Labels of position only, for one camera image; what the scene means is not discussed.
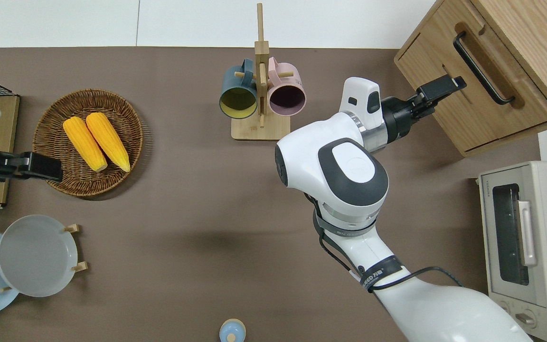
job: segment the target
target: yellow corn cob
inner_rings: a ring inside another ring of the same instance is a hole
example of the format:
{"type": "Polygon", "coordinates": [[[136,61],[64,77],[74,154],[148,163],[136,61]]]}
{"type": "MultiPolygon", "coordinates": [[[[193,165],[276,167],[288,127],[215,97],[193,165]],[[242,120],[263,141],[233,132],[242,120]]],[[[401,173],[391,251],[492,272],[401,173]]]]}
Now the yellow corn cob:
{"type": "Polygon", "coordinates": [[[128,152],[107,117],[103,113],[92,113],[85,123],[109,159],[122,170],[130,172],[128,152]]]}
{"type": "Polygon", "coordinates": [[[74,116],[65,120],[63,129],[90,169],[98,172],[107,167],[103,153],[80,117],[74,116]]]}

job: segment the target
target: blue mug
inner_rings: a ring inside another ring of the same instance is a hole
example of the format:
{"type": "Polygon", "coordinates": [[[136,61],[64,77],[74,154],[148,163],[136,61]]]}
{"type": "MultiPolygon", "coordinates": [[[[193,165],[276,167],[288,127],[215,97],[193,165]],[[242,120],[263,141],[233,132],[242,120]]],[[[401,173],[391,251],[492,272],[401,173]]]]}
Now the blue mug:
{"type": "Polygon", "coordinates": [[[230,67],[225,72],[219,107],[232,119],[245,119],[256,112],[254,65],[252,60],[246,58],[241,66],[230,67]],[[235,76],[236,72],[243,72],[244,76],[235,76]]]}

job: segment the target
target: toaster oven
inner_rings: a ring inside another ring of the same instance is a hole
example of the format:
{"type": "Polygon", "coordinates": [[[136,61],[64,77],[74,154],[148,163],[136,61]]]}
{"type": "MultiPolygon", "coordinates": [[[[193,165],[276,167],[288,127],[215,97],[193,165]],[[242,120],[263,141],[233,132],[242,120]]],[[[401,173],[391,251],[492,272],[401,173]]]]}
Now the toaster oven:
{"type": "Polygon", "coordinates": [[[547,341],[547,161],[480,174],[489,297],[547,341]]]}

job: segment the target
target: wicker basket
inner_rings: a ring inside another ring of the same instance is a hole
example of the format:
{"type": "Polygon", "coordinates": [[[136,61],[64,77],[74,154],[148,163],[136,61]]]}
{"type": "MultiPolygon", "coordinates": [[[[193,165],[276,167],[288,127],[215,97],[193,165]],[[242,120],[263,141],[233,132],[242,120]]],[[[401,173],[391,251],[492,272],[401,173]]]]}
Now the wicker basket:
{"type": "Polygon", "coordinates": [[[92,171],[74,148],[63,130],[63,122],[72,116],[85,120],[100,111],[111,122],[134,169],[143,148],[143,128],[138,114],[123,97],[100,89],[76,91],[58,99],[43,114],[33,136],[33,151],[56,158],[63,164],[63,181],[48,181],[54,189],[76,197],[91,197],[118,186],[130,175],[107,158],[106,169],[92,171]]]}

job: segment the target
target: brown table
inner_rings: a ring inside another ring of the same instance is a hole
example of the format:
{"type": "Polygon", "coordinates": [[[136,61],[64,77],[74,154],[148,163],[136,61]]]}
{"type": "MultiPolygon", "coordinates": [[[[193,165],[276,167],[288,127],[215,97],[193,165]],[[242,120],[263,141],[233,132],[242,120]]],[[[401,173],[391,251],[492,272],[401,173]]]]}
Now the brown table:
{"type": "MultiPolygon", "coordinates": [[[[278,178],[275,143],[230,138],[217,105],[221,77],[253,52],[0,48],[0,82],[22,96],[16,152],[31,149],[52,102],[88,87],[128,99],[146,132],[137,169],[98,199],[39,180],[11,183],[0,232],[29,214],[78,223],[91,268],[54,296],[19,295],[0,312],[0,341],[214,342],[232,317],[253,342],[404,341],[385,309],[319,247],[311,204],[278,178]]],[[[298,67],[308,96],[292,129],[334,114],[349,76],[407,98],[413,90],[393,65],[395,52],[272,48],[298,67]]],[[[384,241],[410,270],[442,266],[485,292],[478,187],[468,178],[538,160],[537,137],[463,159],[427,117],[376,158],[390,180],[377,224],[384,241]]]]}

